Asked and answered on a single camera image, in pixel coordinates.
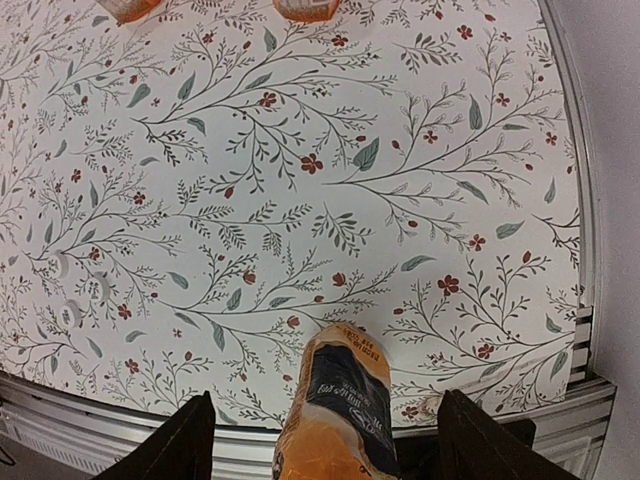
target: snack bag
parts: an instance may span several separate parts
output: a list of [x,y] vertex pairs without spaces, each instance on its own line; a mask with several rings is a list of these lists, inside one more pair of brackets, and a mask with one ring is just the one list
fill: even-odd
[[162,0],[96,0],[119,23],[133,22],[158,6]]
[[400,478],[390,385],[383,351],[361,331],[338,324],[316,334],[276,443],[273,479]]
[[273,0],[284,18],[296,22],[322,22],[336,13],[340,0]]

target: floral tablecloth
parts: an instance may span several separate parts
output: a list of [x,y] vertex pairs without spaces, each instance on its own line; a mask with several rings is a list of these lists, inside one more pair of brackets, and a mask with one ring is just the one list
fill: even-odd
[[306,340],[349,321],[389,353],[395,425],[452,387],[562,399],[577,179],[535,2],[0,6],[5,371],[158,413],[209,389],[220,422],[278,427]]

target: orange package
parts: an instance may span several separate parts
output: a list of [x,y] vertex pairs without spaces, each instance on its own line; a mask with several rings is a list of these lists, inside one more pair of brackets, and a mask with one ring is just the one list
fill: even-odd
[[338,324],[307,344],[273,458],[274,480],[395,480],[391,374],[384,352]]
[[273,0],[284,18],[296,22],[323,22],[336,13],[340,0]]
[[96,0],[119,23],[129,23],[144,17],[162,0]]

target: orange bottle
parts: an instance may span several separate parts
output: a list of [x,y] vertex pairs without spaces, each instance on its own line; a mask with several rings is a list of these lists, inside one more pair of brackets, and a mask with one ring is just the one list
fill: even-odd
[[284,18],[296,22],[324,22],[336,13],[340,0],[273,0]]
[[119,23],[129,23],[144,17],[162,0],[96,0]]

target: floral pattern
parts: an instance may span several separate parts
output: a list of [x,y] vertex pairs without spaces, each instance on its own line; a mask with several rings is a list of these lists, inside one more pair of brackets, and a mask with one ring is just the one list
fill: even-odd
[[164,414],[209,389],[273,428],[347,321],[390,352],[396,425],[452,387],[563,398],[577,176],[532,1],[0,5],[2,369]]

